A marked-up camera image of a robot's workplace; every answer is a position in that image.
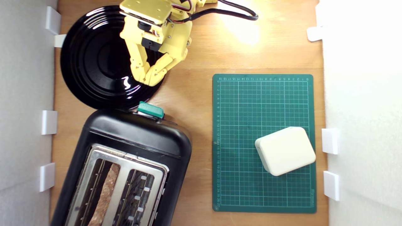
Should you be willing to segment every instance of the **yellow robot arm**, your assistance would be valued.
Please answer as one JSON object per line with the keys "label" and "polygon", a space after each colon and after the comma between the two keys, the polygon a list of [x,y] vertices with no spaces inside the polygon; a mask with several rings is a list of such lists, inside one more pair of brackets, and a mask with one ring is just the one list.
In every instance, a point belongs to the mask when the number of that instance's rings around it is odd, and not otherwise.
{"label": "yellow robot arm", "polygon": [[[165,74],[183,61],[191,44],[192,22],[174,23],[195,12],[195,6],[217,0],[124,0],[120,9],[125,25],[120,37],[126,42],[131,57],[134,79],[149,86],[158,84]],[[150,67],[145,48],[164,55]]]}

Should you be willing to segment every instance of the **black plate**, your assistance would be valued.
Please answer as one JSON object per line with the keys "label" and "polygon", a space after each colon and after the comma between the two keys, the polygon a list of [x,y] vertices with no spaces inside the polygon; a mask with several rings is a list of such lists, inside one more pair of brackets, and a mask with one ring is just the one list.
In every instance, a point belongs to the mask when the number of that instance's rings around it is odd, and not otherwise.
{"label": "black plate", "polygon": [[[61,70],[70,91],[95,109],[131,109],[146,101],[162,81],[150,87],[134,80],[130,54],[120,38],[124,15],[119,6],[105,6],[82,16],[68,31],[61,52]],[[162,53],[147,49],[154,65]]]}

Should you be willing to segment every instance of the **wire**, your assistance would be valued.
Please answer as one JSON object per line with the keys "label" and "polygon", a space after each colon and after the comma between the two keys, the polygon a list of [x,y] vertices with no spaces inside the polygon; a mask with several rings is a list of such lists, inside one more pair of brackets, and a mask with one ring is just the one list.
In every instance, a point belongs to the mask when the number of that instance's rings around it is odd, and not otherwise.
{"label": "wire", "polygon": [[199,18],[201,16],[204,16],[206,14],[209,14],[209,13],[218,13],[218,14],[224,14],[224,15],[229,15],[229,16],[235,16],[235,17],[239,17],[239,18],[243,18],[243,19],[251,20],[251,21],[256,21],[258,19],[258,15],[253,10],[251,10],[251,9],[249,9],[247,7],[238,5],[236,3],[228,2],[226,0],[218,0],[218,1],[220,1],[220,2],[222,2],[224,4],[226,4],[226,5],[229,5],[229,6],[238,8],[240,10],[246,11],[251,16],[248,16],[248,15],[245,15],[245,14],[242,14],[242,13],[238,13],[238,12],[223,10],[223,9],[210,8],[210,9],[203,10],[201,12],[194,13],[194,14],[190,15],[186,19],[183,19],[183,20],[180,20],[180,21],[171,20],[171,22],[173,22],[173,23],[180,23],[180,22],[185,23],[187,21],[193,21],[193,20],[195,20],[195,19],[197,19],[197,18]]}
{"label": "wire", "polygon": [[183,7],[181,5],[178,5],[178,4],[172,4],[172,6],[173,6],[173,8],[177,8],[177,9],[181,9],[181,10],[186,11],[186,12],[190,12],[193,9],[193,3],[191,2],[191,0],[187,0],[187,1],[190,4],[190,8],[185,8],[185,7]]}
{"label": "wire", "polygon": [[182,24],[182,23],[184,23],[183,21],[175,21],[175,20],[172,20],[170,18],[168,18],[168,21],[173,23],[173,24]]}

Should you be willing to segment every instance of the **black cable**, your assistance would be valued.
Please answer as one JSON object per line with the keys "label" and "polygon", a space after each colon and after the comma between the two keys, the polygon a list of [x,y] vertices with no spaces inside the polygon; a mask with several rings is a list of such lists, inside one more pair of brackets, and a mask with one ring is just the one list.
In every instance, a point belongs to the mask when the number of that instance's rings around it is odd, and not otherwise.
{"label": "black cable", "polygon": [[219,14],[224,14],[224,15],[229,15],[229,16],[235,16],[235,17],[240,17],[240,18],[243,18],[243,19],[246,19],[246,20],[251,20],[251,21],[256,21],[258,19],[258,15],[253,10],[251,10],[251,9],[249,9],[247,7],[238,5],[236,3],[228,2],[226,0],[218,0],[218,1],[220,1],[220,2],[222,2],[224,4],[226,4],[226,5],[229,5],[229,6],[238,8],[240,10],[246,11],[249,14],[251,14],[251,16],[248,16],[248,15],[245,15],[245,14],[242,14],[242,13],[238,13],[238,12],[223,10],[223,9],[210,8],[210,9],[203,10],[201,12],[194,13],[194,14],[190,15],[186,19],[183,19],[183,20],[180,20],[180,21],[174,21],[174,22],[179,22],[179,23],[183,22],[184,23],[184,22],[187,22],[187,21],[193,21],[193,20],[195,20],[195,19],[197,19],[197,18],[199,18],[201,16],[204,16],[206,14],[209,14],[209,13],[219,13]]}

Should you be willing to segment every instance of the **white box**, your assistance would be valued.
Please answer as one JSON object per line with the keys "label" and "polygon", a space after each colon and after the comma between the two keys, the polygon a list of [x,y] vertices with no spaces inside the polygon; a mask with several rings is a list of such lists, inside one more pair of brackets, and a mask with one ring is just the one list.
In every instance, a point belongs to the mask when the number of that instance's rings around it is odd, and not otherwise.
{"label": "white box", "polygon": [[279,176],[316,160],[306,131],[302,127],[288,127],[255,141],[266,171]]}

